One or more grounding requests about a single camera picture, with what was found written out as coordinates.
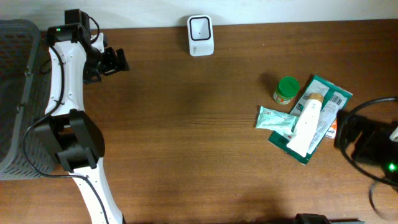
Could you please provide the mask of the orange tissue pack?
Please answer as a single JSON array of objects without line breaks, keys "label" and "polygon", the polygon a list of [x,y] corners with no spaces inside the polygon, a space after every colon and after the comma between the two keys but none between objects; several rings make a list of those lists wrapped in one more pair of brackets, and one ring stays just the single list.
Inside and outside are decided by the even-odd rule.
[{"label": "orange tissue pack", "polygon": [[328,131],[325,133],[325,137],[329,139],[334,139],[336,137],[336,132],[337,132],[337,119],[335,119],[334,122],[332,122]]}]

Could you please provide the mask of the green 3M gloves package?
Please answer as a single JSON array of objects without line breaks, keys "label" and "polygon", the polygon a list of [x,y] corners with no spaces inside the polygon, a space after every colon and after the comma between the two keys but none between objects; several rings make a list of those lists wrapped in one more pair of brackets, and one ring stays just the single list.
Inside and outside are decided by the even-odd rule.
[{"label": "green 3M gloves package", "polygon": [[318,149],[318,146],[326,136],[330,126],[335,121],[337,112],[346,106],[348,100],[353,95],[339,86],[336,86],[334,83],[315,75],[310,80],[309,84],[305,88],[305,91],[301,94],[296,104],[294,104],[294,107],[290,110],[289,114],[299,116],[304,109],[304,105],[309,97],[309,94],[311,93],[319,93],[324,97],[324,99],[318,120],[317,130],[311,144],[309,145],[306,156],[302,157],[287,147],[287,143],[290,141],[289,135],[279,134],[278,132],[274,131],[268,139],[270,143],[280,148],[304,165],[308,164],[309,160]]}]

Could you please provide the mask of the cream lotion tube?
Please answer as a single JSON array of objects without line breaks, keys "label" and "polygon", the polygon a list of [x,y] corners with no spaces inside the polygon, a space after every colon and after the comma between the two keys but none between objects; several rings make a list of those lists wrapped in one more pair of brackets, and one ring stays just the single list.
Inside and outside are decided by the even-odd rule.
[{"label": "cream lotion tube", "polygon": [[310,143],[316,133],[318,120],[324,97],[319,93],[311,93],[298,121],[287,147],[302,157],[306,157]]}]

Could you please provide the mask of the light blue wipes pack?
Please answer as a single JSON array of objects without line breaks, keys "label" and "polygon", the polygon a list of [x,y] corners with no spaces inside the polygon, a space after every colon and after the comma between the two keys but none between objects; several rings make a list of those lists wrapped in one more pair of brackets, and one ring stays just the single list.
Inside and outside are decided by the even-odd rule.
[{"label": "light blue wipes pack", "polygon": [[297,120],[297,116],[261,106],[257,117],[256,129],[268,129],[276,131],[280,135],[292,135]]}]

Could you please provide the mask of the green lid jar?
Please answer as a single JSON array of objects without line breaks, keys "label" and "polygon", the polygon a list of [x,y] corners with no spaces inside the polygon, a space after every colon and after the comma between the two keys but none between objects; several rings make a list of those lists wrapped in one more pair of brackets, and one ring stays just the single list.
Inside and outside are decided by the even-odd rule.
[{"label": "green lid jar", "polygon": [[284,77],[279,81],[273,93],[273,99],[280,105],[287,105],[295,98],[299,89],[300,84],[297,79],[294,77]]}]

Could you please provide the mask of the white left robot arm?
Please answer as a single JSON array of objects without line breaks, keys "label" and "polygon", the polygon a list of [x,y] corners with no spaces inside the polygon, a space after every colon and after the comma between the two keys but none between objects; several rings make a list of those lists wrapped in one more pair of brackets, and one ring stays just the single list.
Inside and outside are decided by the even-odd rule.
[{"label": "white left robot arm", "polygon": [[85,112],[83,85],[128,71],[129,65],[123,49],[108,47],[102,32],[91,34],[93,21],[82,10],[70,9],[64,25],[49,27],[50,98],[44,117],[31,128],[66,172],[62,177],[77,184],[92,223],[124,223],[106,180],[103,134]]}]

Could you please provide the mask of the white barcode scanner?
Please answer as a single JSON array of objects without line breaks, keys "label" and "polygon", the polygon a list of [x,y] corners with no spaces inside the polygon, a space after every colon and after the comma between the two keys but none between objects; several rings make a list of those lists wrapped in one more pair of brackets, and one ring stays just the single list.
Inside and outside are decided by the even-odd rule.
[{"label": "white barcode scanner", "polygon": [[192,57],[208,56],[214,53],[215,42],[210,16],[195,15],[187,19],[189,52]]}]

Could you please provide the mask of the dark grey plastic basket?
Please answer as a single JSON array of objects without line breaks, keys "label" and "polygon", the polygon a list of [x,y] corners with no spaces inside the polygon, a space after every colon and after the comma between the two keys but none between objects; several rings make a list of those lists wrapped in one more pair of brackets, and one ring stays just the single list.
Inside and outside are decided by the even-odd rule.
[{"label": "dark grey plastic basket", "polygon": [[55,168],[27,128],[42,118],[49,100],[51,65],[39,28],[31,21],[1,21],[1,180],[36,179]]}]

